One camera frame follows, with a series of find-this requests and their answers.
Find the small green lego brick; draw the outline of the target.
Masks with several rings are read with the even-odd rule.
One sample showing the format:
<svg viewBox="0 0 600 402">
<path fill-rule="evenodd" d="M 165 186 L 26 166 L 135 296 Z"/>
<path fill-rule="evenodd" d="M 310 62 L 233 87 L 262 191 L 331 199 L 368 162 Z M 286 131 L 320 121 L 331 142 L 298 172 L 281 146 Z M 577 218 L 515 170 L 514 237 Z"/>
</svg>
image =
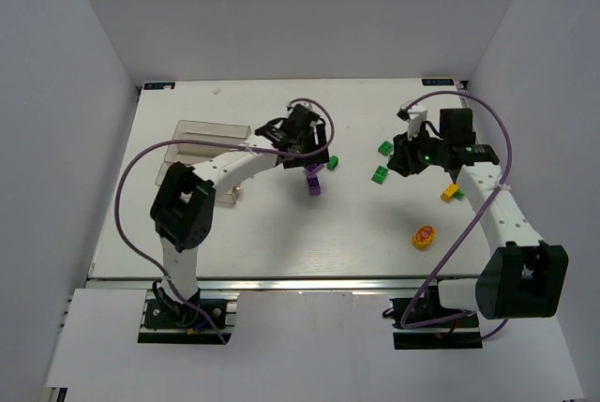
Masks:
<svg viewBox="0 0 600 402">
<path fill-rule="evenodd" d="M 331 156 L 329 161 L 327 162 L 326 167 L 329 171 L 333 171 L 338 166 L 338 163 L 339 158 L 337 156 Z"/>
</svg>

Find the purple lego brick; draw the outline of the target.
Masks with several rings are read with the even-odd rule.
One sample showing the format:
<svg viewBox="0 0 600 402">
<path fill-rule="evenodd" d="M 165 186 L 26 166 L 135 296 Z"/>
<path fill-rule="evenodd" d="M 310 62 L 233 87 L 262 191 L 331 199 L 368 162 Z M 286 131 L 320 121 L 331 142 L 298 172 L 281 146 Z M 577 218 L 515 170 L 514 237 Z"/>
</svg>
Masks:
<svg viewBox="0 0 600 402">
<path fill-rule="evenodd" d="M 312 164 L 308 165 L 304 169 L 304 174 L 306 176 L 308 194 L 311 197 L 319 196 L 321 194 L 321 186 L 318 178 L 318 172 L 324 167 L 321 164 Z"/>
</svg>

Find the yellow lego brick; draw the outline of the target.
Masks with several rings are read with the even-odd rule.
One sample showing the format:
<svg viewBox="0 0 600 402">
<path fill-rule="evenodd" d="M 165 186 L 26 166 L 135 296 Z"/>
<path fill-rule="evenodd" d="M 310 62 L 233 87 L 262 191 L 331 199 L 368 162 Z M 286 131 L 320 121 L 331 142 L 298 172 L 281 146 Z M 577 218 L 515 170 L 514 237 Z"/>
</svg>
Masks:
<svg viewBox="0 0 600 402">
<path fill-rule="evenodd" d="M 455 194 L 458 192 L 459 187 L 456 184 L 451 184 L 449 185 L 441 194 L 441 199 L 448 203 L 450 202 L 450 200 L 452 200 L 455 196 Z"/>
</svg>

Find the green lego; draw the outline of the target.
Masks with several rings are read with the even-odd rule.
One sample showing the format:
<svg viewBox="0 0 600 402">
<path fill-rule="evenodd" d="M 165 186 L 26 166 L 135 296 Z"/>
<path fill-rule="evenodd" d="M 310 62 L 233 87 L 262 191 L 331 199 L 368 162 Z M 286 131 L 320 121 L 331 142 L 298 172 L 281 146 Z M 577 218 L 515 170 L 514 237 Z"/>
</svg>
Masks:
<svg viewBox="0 0 600 402">
<path fill-rule="evenodd" d="M 460 189 L 458 189 L 458 190 L 457 190 L 457 191 L 454 193 L 453 197 L 454 197 L 455 199 L 457 199 L 457 200 L 461 200 L 461 199 L 464 197 L 464 192 L 463 192 L 463 191 L 461 191 Z"/>
</svg>

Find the yellow round toy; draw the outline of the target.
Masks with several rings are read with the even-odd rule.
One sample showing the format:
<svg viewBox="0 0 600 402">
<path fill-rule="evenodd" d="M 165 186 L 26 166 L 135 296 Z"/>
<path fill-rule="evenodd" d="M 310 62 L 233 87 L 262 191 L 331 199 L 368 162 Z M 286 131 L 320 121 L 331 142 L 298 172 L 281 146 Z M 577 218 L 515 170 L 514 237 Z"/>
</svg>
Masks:
<svg viewBox="0 0 600 402">
<path fill-rule="evenodd" d="M 412 246 L 419 250 L 426 249 L 435 241 L 435 237 L 436 231 L 432 226 L 423 226 L 412 236 Z"/>
</svg>

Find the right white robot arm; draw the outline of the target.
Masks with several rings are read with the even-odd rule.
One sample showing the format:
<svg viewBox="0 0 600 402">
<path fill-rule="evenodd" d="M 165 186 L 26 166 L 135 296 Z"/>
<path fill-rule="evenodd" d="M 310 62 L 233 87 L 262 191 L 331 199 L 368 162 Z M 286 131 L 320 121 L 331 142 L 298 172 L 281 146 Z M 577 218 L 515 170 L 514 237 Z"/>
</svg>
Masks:
<svg viewBox="0 0 600 402">
<path fill-rule="evenodd" d="M 555 315 L 568 266 L 562 246 L 552 246 L 527 221 L 493 148 L 479 144 L 470 109 L 443 109 L 435 135 L 428 111 L 416 104 L 398 116 L 408 124 L 394 138 L 390 170 L 408 177 L 429 166 L 448 172 L 471 205 L 486 236 L 490 259 L 477 278 L 442 279 L 427 297 L 443 311 L 479 312 L 488 320 Z"/>
</svg>

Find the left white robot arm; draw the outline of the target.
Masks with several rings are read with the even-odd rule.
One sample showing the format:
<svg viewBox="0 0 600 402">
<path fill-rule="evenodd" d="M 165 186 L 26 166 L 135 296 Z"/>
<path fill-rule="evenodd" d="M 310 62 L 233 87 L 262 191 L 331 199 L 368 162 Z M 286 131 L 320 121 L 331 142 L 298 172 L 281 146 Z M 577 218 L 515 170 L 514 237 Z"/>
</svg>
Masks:
<svg viewBox="0 0 600 402">
<path fill-rule="evenodd" d="M 198 246 L 211 230 L 215 202 L 222 194 L 278 165 L 289 169 L 324 163 L 326 143 L 324 119 L 298 104 L 286 117 L 257 128 L 239 150 L 191 166 L 172 164 L 150 211 L 167 272 L 157 297 L 175 312 L 185 308 L 184 301 L 196 302 Z"/>
</svg>

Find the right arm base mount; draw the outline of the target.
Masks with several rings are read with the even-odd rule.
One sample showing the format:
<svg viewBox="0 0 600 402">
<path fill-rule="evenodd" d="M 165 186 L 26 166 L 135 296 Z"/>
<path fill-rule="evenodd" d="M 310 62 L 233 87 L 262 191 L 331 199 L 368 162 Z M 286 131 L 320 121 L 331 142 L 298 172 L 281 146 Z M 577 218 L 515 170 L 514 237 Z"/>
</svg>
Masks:
<svg viewBox="0 0 600 402">
<path fill-rule="evenodd" d="M 416 329 L 404 329 L 401 315 L 409 298 L 393 298 L 382 312 L 384 320 L 392 322 L 395 350 L 477 350 L 483 348 L 479 321 L 475 315 Z"/>
</svg>

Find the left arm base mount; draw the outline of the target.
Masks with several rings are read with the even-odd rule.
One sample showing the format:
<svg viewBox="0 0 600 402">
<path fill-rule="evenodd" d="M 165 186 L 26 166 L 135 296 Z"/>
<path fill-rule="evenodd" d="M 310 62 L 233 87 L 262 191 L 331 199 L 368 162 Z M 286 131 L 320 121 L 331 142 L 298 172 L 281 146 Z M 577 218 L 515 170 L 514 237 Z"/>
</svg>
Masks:
<svg viewBox="0 0 600 402">
<path fill-rule="evenodd" d="M 201 299 L 201 309 L 216 325 L 218 333 L 206 317 L 186 309 L 183 320 L 149 296 L 144 304 L 137 342 L 139 344 L 217 345 L 231 339 L 234 324 L 233 302 L 226 299 Z"/>
</svg>

